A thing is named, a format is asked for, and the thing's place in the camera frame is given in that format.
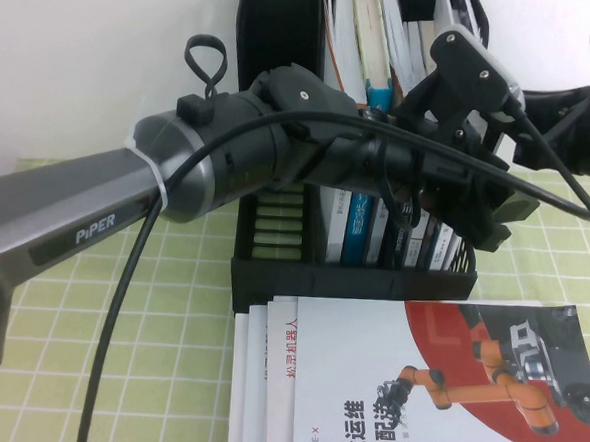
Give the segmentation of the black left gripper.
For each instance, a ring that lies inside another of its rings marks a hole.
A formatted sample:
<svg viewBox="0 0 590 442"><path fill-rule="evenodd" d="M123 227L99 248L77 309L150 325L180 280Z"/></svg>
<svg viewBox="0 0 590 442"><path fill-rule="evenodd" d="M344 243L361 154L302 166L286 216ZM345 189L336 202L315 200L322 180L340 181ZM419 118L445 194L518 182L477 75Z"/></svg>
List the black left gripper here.
<svg viewBox="0 0 590 442"><path fill-rule="evenodd" d="M504 224L526 220L541 204L465 165L411 150L403 140L379 140L377 186L401 228L419 225L425 210L456 232L474 233L477 250L495 252L511 236Z"/></svg>

